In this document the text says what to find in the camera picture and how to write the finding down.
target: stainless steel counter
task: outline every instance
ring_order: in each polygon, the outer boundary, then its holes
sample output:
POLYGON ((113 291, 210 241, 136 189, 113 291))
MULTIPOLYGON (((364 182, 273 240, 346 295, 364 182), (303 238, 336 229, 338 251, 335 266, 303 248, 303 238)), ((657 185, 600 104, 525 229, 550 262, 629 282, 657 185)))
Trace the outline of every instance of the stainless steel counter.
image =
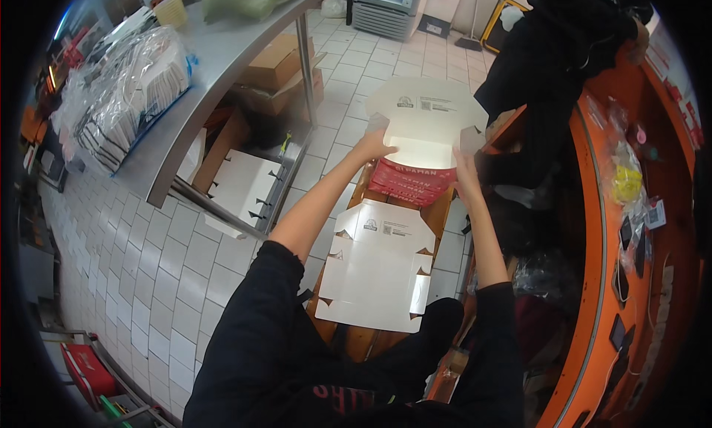
POLYGON ((187 6, 188 23, 178 32, 188 51, 198 58, 191 88, 124 159, 115 180, 161 207, 188 148, 240 72, 289 23, 318 2, 292 0, 262 22, 225 19, 211 25, 203 21, 200 3, 187 6))

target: hand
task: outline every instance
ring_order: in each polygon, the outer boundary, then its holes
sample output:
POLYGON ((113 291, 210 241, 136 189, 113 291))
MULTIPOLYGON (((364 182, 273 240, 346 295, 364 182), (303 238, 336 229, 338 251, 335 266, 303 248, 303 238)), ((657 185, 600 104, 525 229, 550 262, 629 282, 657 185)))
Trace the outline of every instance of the hand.
POLYGON ((475 167, 475 156, 463 155, 455 147, 452 148, 452 154, 457 161, 457 181, 453 182, 453 186, 467 210, 470 211, 472 202, 482 196, 475 167))
POLYGON ((383 145, 383 135, 385 134, 385 129, 366 133, 349 153, 357 157, 362 165, 371 159, 377 159, 395 153, 398 151, 397 147, 387 147, 383 145))
POLYGON ((640 65, 645 60, 645 51, 648 49, 650 33, 643 23, 638 19, 633 19, 638 28, 638 37, 633 42, 633 48, 628 51, 626 58, 633 65, 640 65))

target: broom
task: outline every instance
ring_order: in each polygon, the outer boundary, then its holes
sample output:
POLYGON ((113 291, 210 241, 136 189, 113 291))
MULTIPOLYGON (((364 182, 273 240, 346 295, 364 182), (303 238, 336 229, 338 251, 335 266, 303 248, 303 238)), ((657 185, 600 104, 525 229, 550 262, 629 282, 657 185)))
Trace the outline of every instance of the broom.
POLYGON ((477 20, 477 0, 475 0, 475 16, 472 18, 472 29, 469 37, 463 37, 455 42, 455 46, 471 50, 482 50, 479 39, 475 39, 475 21, 477 20))

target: refrigerator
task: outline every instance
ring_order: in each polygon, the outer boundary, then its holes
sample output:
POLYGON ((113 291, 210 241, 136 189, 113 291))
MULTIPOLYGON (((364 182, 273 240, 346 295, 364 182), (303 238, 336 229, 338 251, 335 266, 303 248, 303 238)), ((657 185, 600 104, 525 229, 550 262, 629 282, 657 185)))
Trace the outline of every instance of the refrigerator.
POLYGON ((406 41, 418 27, 427 0, 353 0, 352 26, 406 41))

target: black shirt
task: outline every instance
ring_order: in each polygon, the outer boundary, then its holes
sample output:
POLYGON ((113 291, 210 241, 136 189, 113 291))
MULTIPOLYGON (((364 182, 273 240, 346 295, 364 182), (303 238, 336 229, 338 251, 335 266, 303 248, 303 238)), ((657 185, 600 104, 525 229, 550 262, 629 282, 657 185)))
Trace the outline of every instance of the black shirt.
POLYGON ((301 335, 295 332, 310 326, 317 337, 303 309, 295 312, 303 274, 287 248, 264 243, 207 346, 185 408, 185 427, 523 426, 523 371, 510 283, 478 291, 477 343, 452 405, 445 405, 391 402, 393 394, 367 386, 368 372, 354 374, 348 364, 327 357, 323 367, 295 362, 299 347, 293 338, 301 335), (342 368, 340 375, 335 368, 342 368))

